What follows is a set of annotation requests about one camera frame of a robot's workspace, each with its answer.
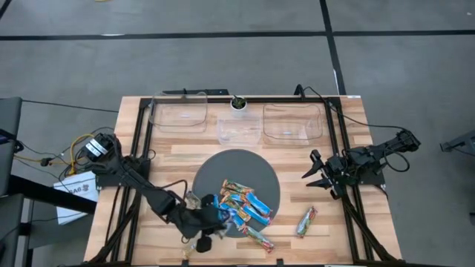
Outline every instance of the transparent plastic container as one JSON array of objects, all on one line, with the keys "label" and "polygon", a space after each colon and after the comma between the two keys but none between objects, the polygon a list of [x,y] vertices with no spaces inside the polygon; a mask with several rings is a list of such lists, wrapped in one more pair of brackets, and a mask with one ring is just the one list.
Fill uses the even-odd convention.
[{"label": "transparent plastic container", "polygon": [[165,132],[203,132],[208,116],[208,96],[158,93],[152,98],[148,120]]},{"label": "transparent plastic container", "polygon": [[264,142],[270,145],[312,145],[323,134],[317,105],[266,104]]},{"label": "transparent plastic container", "polygon": [[261,132],[261,116],[221,113],[217,117],[217,139],[221,145],[255,146],[261,140]]}]

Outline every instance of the black floor line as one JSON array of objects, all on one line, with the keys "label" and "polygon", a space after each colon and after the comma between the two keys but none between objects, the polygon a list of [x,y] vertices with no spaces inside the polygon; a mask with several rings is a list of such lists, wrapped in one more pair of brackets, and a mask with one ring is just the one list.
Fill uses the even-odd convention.
[{"label": "black floor line", "polygon": [[255,31],[211,33],[138,33],[138,34],[87,34],[54,36],[0,36],[0,41],[80,41],[80,40],[132,40],[132,39],[208,39],[252,37],[312,37],[325,36],[324,31]]},{"label": "black floor line", "polygon": [[343,73],[341,72],[340,60],[336,50],[335,38],[333,37],[332,24],[330,23],[330,14],[328,12],[327,1],[320,0],[321,14],[324,18],[325,31],[327,33],[328,48],[332,59],[333,71],[336,79],[336,87],[339,95],[346,95],[347,90],[344,87]]},{"label": "black floor line", "polygon": [[88,111],[104,111],[104,112],[119,113],[119,111],[107,110],[107,109],[103,109],[103,108],[89,108],[89,107],[81,107],[81,106],[76,106],[76,105],[66,105],[66,104],[58,104],[58,103],[51,103],[51,102],[27,100],[27,99],[23,99],[23,102],[34,103],[34,104],[42,104],[42,105],[55,105],[55,106],[66,107],[66,108],[79,108],[79,109],[84,109],[84,110],[88,110]]},{"label": "black floor line", "polygon": [[334,31],[334,36],[458,36],[475,35],[475,30],[370,30]]},{"label": "black floor line", "polygon": [[5,0],[3,5],[0,8],[0,19],[3,17],[3,14],[7,11],[8,6],[10,5],[12,0]]}]

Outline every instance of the black metal frame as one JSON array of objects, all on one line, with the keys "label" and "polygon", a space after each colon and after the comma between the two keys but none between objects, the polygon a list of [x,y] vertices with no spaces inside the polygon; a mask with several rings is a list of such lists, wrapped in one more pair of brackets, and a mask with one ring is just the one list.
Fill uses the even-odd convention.
[{"label": "black metal frame", "polygon": [[[330,141],[332,144],[332,151],[335,155],[339,154],[339,149],[338,149],[338,142],[337,142],[337,136],[335,132],[335,125],[333,121],[333,115],[332,115],[332,109],[327,103],[332,105],[337,111],[338,111],[338,124],[340,127],[342,139],[343,139],[343,144],[345,149],[350,148],[350,142],[348,139],[347,135],[347,129],[346,125],[344,123],[344,117],[342,116],[342,108],[341,108],[341,100],[340,97],[337,96],[330,96],[330,97],[324,97],[324,100],[319,98],[319,97],[305,97],[304,95],[304,90],[302,87],[299,85],[295,89],[294,92],[295,95],[299,95],[300,97],[297,96],[290,96],[290,97],[247,97],[246,100],[249,103],[321,103],[324,104],[325,111],[326,111],[326,116],[327,116],[327,122],[328,122],[328,128],[330,132]],[[208,97],[208,103],[227,103],[230,101],[232,97],[228,96],[219,96],[219,97]],[[176,104],[180,103],[183,100],[182,99],[152,99],[152,98],[142,98],[140,100],[140,105],[139,105],[139,112],[137,115],[137,123],[135,125],[135,132],[134,132],[134,138],[132,140],[132,149],[131,149],[131,154],[134,156],[137,156],[137,148],[139,145],[139,139],[140,139],[140,131],[142,128],[143,124],[143,117],[145,115],[145,110],[149,107],[151,107],[150,112],[154,112],[154,108],[156,105],[151,105],[151,102],[154,101],[155,104]],[[145,130],[145,139],[143,143],[143,150],[142,150],[142,156],[148,157],[148,150],[150,148],[150,143],[151,143],[151,132],[153,129],[153,124],[151,122],[147,122],[147,127]],[[149,168],[150,166],[146,166],[145,169],[143,170],[144,174],[149,173]],[[356,211],[358,213],[358,217],[362,219],[362,222],[365,224],[366,220],[364,218],[364,209],[363,209],[363,204],[361,201],[361,194],[359,191],[359,188],[357,185],[353,186],[353,197],[355,199],[356,203]],[[122,194],[122,199],[123,200],[128,200],[130,196],[130,188],[125,188],[123,194]],[[137,194],[134,197],[133,202],[135,202],[137,205],[140,205],[140,195]],[[128,206],[128,201],[122,201],[120,210],[119,210],[119,218],[123,218],[125,216],[125,212]],[[117,262],[118,264],[124,264],[124,263],[130,263],[132,260],[132,256],[134,253],[134,241],[135,237],[137,234],[137,223],[138,223],[138,211],[137,209],[136,214],[134,215],[132,221],[131,221],[131,230],[128,235],[128,241],[127,241],[127,250],[126,250],[126,255],[125,255],[125,262],[117,262],[118,261],[118,253],[119,253],[119,243],[117,243],[113,249],[113,254],[111,258],[111,262],[107,263],[108,265],[113,265],[114,262]],[[358,246],[356,244],[356,236],[355,236],[355,231],[353,228],[353,220],[349,212],[344,208],[344,217],[345,217],[345,223],[347,225],[347,233],[348,233],[348,240],[350,243],[350,250],[352,254],[352,259],[353,263],[358,263],[361,262],[358,254]],[[364,238],[364,248],[366,251],[366,259],[368,260],[367,263],[373,263],[373,250],[371,249],[370,242],[368,242],[367,238]]]}]

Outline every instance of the white pot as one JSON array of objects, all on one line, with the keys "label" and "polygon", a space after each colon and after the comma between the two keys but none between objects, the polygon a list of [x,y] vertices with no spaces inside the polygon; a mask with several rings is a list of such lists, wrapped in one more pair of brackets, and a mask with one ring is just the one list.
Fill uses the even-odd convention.
[{"label": "white pot", "polygon": [[244,105],[244,108],[241,108],[241,109],[237,109],[235,107],[232,106],[232,99],[231,101],[229,102],[229,105],[231,106],[231,110],[232,110],[232,113],[235,115],[235,116],[242,116],[245,112],[246,112],[246,109],[247,109],[247,102],[246,104]]}]

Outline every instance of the white paper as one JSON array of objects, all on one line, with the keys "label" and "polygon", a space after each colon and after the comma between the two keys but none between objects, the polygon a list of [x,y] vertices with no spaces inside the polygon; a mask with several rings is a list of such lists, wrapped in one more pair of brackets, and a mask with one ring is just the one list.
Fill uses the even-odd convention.
[{"label": "white paper", "polygon": [[[56,190],[71,192],[72,194],[75,194],[79,197],[84,197],[85,199],[92,200],[94,202],[97,202],[99,199],[99,192],[96,190],[96,174],[94,174],[92,171],[68,177],[62,181],[62,184],[60,182],[55,182],[53,187]],[[84,212],[77,214],[78,211],[60,207],[56,207],[56,211],[58,213],[58,224],[60,225],[72,222],[86,215]]]}]

